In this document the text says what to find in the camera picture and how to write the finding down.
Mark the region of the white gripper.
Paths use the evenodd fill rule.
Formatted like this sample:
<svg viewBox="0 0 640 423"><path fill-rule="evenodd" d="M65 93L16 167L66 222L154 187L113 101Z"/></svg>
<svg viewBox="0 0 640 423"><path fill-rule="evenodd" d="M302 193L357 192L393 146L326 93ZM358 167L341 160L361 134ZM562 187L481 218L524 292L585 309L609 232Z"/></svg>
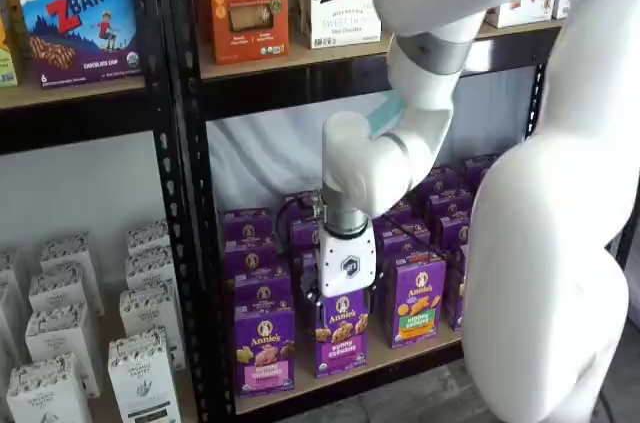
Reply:
<svg viewBox="0 0 640 423"><path fill-rule="evenodd" d="M304 275L301 278L302 300L305 304L319 307L322 305L322 296L336 297L367 287L371 296L383 294L385 272L376 274L376 242L372 225L359 234L340 237L321 225L319 236L318 277Z"/></svg>

